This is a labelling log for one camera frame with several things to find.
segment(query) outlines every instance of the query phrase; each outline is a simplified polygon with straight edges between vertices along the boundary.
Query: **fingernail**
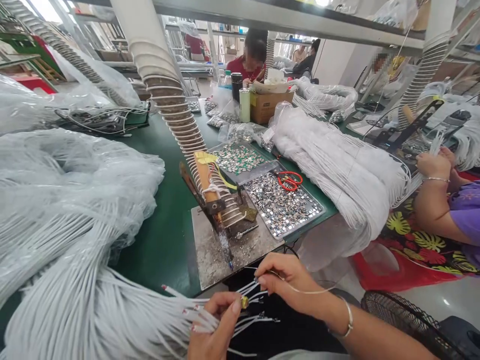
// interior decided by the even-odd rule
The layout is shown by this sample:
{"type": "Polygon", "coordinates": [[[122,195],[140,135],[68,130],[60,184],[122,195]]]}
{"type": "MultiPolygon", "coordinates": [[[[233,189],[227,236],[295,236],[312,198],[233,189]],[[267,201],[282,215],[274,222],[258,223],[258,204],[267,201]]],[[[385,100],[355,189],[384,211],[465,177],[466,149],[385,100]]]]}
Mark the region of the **fingernail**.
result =
{"type": "Polygon", "coordinates": [[[240,314],[240,310],[242,308],[242,304],[240,304],[240,299],[235,300],[231,307],[231,311],[235,314],[238,315],[240,314]]]}

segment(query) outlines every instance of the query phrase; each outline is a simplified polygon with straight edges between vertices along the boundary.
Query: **black thermos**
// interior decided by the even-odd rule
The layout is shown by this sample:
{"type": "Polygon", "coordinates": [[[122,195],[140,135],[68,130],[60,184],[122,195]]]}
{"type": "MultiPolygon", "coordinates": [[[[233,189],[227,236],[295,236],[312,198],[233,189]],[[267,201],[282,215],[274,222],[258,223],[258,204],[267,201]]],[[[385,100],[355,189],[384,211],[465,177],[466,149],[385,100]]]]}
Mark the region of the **black thermos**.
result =
{"type": "Polygon", "coordinates": [[[243,88],[243,79],[240,72],[232,72],[231,78],[231,94],[237,103],[240,104],[240,89],[243,88]]]}

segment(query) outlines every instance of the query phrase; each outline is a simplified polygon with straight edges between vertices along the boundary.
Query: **bangle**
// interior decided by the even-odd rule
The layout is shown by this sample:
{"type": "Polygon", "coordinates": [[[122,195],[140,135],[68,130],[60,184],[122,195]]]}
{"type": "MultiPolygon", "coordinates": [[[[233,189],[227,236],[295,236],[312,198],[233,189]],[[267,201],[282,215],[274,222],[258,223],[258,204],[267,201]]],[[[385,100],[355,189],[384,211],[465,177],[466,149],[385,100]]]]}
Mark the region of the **bangle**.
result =
{"type": "Polygon", "coordinates": [[[343,300],[348,310],[348,330],[346,331],[345,335],[334,333],[330,331],[330,329],[328,329],[328,331],[330,332],[330,334],[332,334],[336,338],[345,339],[350,334],[350,332],[354,329],[354,316],[352,315],[352,309],[350,308],[350,304],[347,302],[347,300],[345,300],[341,296],[339,296],[339,298],[343,300]]]}
{"type": "Polygon", "coordinates": [[[440,181],[443,181],[443,182],[446,182],[446,183],[449,183],[450,180],[447,180],[447,179],[444,179],[444,178],[441,178],[441,177],[427,177],[425,179],[423,179],[423,181],[425,180],[440,180],[440,181]]]}

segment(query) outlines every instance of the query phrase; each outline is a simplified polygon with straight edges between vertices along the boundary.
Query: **wooden handle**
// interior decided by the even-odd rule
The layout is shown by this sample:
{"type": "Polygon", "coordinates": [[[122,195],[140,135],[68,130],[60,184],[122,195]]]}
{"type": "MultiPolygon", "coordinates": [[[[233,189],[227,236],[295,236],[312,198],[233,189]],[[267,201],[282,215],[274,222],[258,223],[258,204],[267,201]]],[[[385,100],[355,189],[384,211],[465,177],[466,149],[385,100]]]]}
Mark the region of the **wooden handle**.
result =
{"type": "Polygon", "coordinates": [[[412,110],[410,109],[410,107],[408,105],[403,105],[403,107],[401,108],[403,113],[405,114],[406,116],[406,119],[408,120],[408,123],[411,124],[414,122],[415,120],[415,116],[414,116],[414,113],[412,112],[412,110]]]}
{"type": "MultiPolygon", "coordinates": [[[[200,185],[201,189],[198,191],[201,193],[202,190],[207,189],[210,186],[209,173],[210,168],[208,163],[200,163],[199,159],[195,156],[196,168],[198,169],[198,175],[200,176],[200,185]]],[[[204,194],[205,202],[209,203],[219,199],[219,196],[215,191],[207,191],[204,194]]]]}

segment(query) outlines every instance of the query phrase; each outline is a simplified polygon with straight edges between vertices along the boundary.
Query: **ribbed exhaust hose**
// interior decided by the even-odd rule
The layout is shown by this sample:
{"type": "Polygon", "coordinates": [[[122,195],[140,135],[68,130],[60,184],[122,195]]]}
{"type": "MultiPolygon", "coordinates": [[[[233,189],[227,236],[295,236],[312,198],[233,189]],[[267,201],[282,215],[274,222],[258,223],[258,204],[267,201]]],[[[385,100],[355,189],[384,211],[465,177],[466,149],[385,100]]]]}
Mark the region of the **ribbed exhaust hose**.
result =
{"type": "Polygon", "coordinates": [[[448,45],[449,43],[447,41],[431,49],[424,50],[418,71],[400,100],[400,108],[398,110],[398,129],[400,131],[403,131],[410,125],[402,111],[402,107],[408,105],[414,114],[417,113],[417,101],[420,98],[420,94],[424,91],[425,87],[432,82],[435,73],[444,61],[448,45]]]}
{"type": "Polygon", "coordinates": [[[115,104],[122,107],[129,106],[115,90],[106,85],[105,80],[102,79],[95,70],[78,56],[68,44],[51,31],[41,19],[23,5],[20,0],[0,0],[0,3],[17,21],[23,23],[32,33],[38,35],[43,41],[54,48],[115,104]]]}
{"type": "Polygon", "coordinates": [[[274,50],[275,50],[275,39],[277,38],[277,32],[269,31],[268,38],[266,40],[266,61],[265,61],[265,77],[266,79],[269,75],[269,69],[274,66],[274,50]]]}
{"type": "MultiPolygon", "coordinates": [[[[168,50],[164,29],[160,25],[152,1],[111,0],[111,4],[128,41],[128,50],[138,74],[180,146],[195,185],[199,193],[202,193],[194,153],[207,151],[207,147],[189,110],[179,77],[175,72],[174,60],[168,50]]],[[[235,197],[230,194],[212,164],[210,173],[210,181],[219,189],[220,197],[225,201],[226,209],[220,214],[223,225],[228,228],[244,219],[245,214],[240,212],[235,197]]]]}
{"type": "Polygon", "coordinates": [[[408,105],[414,114],[417,113],[417,101],[420,98],[420,94],[427,84],[432,81],[445,59],[455,6],[456,2],[452,0],[430,1],[430,14],[428,15],[428,26],[425,32],[421,63],[415,77],[400,100],[400,108],[398,109],[398,129],[400,131],[409,126],[402,107],[408,105]]]}

